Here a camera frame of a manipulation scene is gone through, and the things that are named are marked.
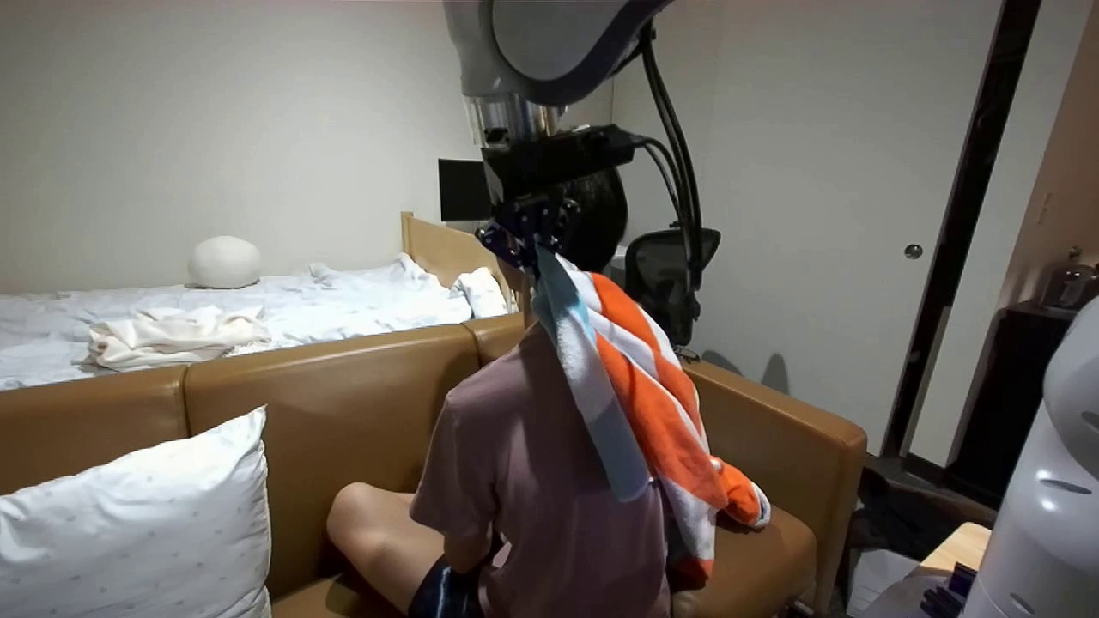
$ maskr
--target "pink shirt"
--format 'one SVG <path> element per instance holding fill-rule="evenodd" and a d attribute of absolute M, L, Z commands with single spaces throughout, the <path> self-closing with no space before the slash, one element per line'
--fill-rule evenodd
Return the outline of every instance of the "pink shirt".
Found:
<path fill-rule="evenodd" d="M 481 575 L 492 618 L 671 616 L 659 491 L 613 499 L 538 328 L 448 395 L 411 519 L 500 528 L 505 551 Z"/>

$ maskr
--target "person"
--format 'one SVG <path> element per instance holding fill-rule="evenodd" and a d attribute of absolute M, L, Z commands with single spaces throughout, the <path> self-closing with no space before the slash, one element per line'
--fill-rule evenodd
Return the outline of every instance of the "person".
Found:
<path fill-rule="evenodd" d="M 552 268 L 532 245 L 574 273 L 606 273 L 629 222 L 616 170 L 568 182 L 552 198 L 568 222 L 485 234 L 521 292 L 552 296 L 532 282 L 549 282 Z M 559 357 L 568 337 L 545 321 L 545 298 L 526 307 L 526 337 L 448 395 L 415 496 L 348 486 L 335 499 L 335 545 L 408 616 L 671 616 L 671 496 L 649 472 L 629 499 L 616 491 L 599 451 L 607 435 L 595 439 L 580 407 L 592 395 L 576 395 L 576 364 Z M 746 523 L 764 527 L 767 496 L 749 486 L 746 500 L 755 510 Z"/>

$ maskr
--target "white ball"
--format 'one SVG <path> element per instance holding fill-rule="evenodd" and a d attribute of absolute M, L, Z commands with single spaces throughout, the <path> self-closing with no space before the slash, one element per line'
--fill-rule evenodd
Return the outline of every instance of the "white ball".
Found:
<path fill-rule="evenodd" d="M 188 282 L 198 290 L 243 290 L 261 282 L 261 252 L 243 238 L 206 238 L 188 260 Z"/>

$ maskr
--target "white object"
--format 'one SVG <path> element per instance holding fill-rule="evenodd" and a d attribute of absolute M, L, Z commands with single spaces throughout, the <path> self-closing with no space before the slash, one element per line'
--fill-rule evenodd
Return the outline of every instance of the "white object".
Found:
<path fill-rule="evenodd" d="M 265 408 L 0 499 L 0 616 L 265 618 Z"/>
<path fill-rule="evenodd" d="M 188 282 L 198 290 L 243 290 L 261 282 L 261 252 L 243 238 L 211 238 L 196 245 Z"/>
<path fill-rule="evenodd" d="M 110 372 L 179 369 L 265 343 L 261 308 L 144 308 L 89 328 L 89 361 Z"/>
<path fill-rule="evenodd" d="M 475 321 L 508 316 L 512 307 L 489 268 L 465 273 L 453 290 L 471 301 Z"/>
<path fill-rule="evenodd" d="M 1066 333 L 965 618 L 1099 616 L 1099 298 Z"/>

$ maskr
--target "striped towel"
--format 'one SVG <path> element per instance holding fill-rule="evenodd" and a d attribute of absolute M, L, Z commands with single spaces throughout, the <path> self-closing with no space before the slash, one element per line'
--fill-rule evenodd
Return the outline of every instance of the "striped towel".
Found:
<path fill-rule="evenodd" d="M 649 486 L 671 519 L 672 590 L 715 570 L 715 514 L 764 528 L 770 499 L 712 457 L 702 397 L 666 333 L 606 274 L 538 252 L 537 313 L 617 500 Z"/>

